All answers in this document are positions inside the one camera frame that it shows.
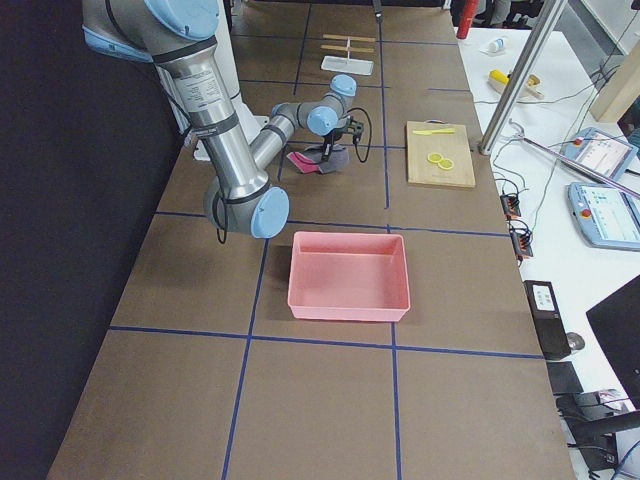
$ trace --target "pink plastic container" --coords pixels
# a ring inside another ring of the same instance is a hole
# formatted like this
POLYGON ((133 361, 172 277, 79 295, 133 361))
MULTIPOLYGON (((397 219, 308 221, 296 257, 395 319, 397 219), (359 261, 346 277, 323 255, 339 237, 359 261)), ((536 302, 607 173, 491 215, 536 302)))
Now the pink plastic container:
POLYGON ((288 303, 296 318, 397 322, 410 308, 403 238, 296 232, 288 303))

